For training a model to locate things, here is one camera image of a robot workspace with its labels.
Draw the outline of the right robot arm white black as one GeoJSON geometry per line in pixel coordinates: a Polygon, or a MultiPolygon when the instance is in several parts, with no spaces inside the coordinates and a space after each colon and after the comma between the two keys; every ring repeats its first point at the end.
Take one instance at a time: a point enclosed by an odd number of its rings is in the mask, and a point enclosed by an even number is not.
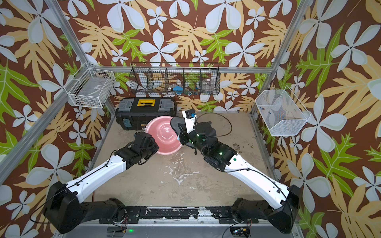
{"type": "Polygon", "coordinates": [[[300,208],[299,187],[282,184],[256,169],[218,140],[211,123],[176,117],[171,119],[171,127],[182,145],[193,148],[216,170],[234,176],[262,197],[262,200],[238,198],[231,207],[235,221],[268,220],[281,233],[291,233],[300,208]]]}

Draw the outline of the pink plastic bucket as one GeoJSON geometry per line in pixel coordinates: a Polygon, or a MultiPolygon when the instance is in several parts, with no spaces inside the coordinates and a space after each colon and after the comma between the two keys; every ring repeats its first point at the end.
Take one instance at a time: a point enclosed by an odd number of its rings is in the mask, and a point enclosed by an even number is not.
{"type": "Polygon", "coordinates": [[[144,130],[155,139],[159,146],[157,153],[160,155],[174,154],[182,147],[177,134],[171,127],[172,118],[170,116],[157,117],[151,120],[144,130]]]}

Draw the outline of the black cloth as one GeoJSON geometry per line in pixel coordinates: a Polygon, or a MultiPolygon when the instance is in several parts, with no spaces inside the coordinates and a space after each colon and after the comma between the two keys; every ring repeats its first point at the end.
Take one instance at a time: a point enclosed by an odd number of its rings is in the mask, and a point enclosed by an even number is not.
{"type": "Polygon", "coordinates": [[[190,134],[187,133],[185,120],[181,117],[173,117],[170,121],[172,130],[176,133],[177,139],[181,145],[194,148],[192,140],[190,139],[190,134]]]}

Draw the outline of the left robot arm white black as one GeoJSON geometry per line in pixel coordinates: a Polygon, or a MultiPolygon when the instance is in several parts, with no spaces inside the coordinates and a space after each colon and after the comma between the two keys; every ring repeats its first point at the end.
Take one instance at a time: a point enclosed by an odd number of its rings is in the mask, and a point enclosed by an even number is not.
{"type": "Polygon", "coordinates": [[[59,233],[68,233],[87,221],[119,223],[126,220],[125,205],[118,199],[87,202],[86,198],[116,175],[135,164],[143,165],[159,150],[155,139],[148,133],[137,132],[134,138],[87,174],[67,183],[58,181],[51,185],[43,215],[59,233]]]}

